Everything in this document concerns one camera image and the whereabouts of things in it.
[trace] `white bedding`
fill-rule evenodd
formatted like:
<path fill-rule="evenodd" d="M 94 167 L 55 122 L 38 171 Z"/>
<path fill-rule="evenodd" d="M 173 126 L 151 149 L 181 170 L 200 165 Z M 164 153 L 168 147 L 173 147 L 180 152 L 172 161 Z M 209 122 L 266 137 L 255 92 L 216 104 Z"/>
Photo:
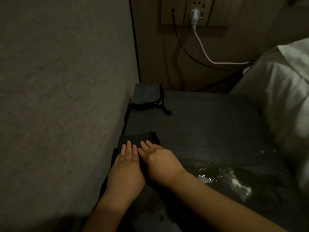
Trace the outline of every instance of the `white bedding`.
<path fill-rule="evenodd" d="M 231 94 L 248 96 L 262 110 L 299 187 L 309 195 L 309 38 L 262 55 Z"/>

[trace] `left hand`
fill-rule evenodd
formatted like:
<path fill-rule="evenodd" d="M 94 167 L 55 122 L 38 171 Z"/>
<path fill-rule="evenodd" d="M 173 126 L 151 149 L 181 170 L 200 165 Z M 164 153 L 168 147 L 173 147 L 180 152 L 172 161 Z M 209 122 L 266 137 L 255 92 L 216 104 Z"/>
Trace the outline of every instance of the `left hand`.
<path fill-rule="evenodd" d="M 107 188 L 100 201 L 108 203 L 115 210 L 127 210 L 145 186 L 145 178 L 139 166 L 136 145 L 123 144 L 111 168 Z"/>

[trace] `dark gray bed sheet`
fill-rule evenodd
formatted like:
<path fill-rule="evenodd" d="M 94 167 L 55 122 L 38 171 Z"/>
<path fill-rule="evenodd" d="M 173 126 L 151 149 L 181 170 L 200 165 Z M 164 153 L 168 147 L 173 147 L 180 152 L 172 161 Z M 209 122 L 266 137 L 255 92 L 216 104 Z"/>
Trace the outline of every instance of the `dark gray bed sheet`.
<path fill-rule="evenodd" d="M 268 185 L 259 187 L 265 194 L 244 204 L 289 231 L 309 231 L 296 182 L 255 107 L 232 95 L 177 91 L 165 92 L 165 105 L 171 116 L 161 109 L 132 110 L 125 135 L 157 132 L 161 145 L 195 175 L 202 167 L 221 166 L 241 167 L 264 176 L 261 179 L 277 179 L 279 184 L 273 186 L 272 181 L 260 180 L 261 185 Z M 271 188 L 278 199 L 267 197 Z M 151 187 L 145 186 L 137 200 L 143 210 L 132 230 L 181 231 Z"/>

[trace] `forearm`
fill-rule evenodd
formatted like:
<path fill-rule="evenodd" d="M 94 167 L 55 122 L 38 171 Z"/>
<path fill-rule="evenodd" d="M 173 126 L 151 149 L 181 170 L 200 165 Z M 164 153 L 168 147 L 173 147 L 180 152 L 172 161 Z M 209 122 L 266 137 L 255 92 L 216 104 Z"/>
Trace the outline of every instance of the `forearm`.
<path fill-rule="evenodd" d="M 283 232 L 281 227 L 216 192 L 185 172 L 170 188 L 197 215 L 221 232 Z"/>
<path fill-rule="evenodd" d="M 82 232 L 114 232 L 116 231 L 128 206 L 118 204 L 109 195 L 103 195 L 91 213 Z"/>

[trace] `gray wall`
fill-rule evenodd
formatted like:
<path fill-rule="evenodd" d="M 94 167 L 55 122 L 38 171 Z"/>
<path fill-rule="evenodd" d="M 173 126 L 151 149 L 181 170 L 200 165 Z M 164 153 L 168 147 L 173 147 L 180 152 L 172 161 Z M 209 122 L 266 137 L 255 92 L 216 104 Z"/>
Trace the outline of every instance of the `gray wall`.
<path fill-rule="evenodd" d="M 0 231 L 90 213 L 136 83 L 129 0 L 0 0 Z"/>

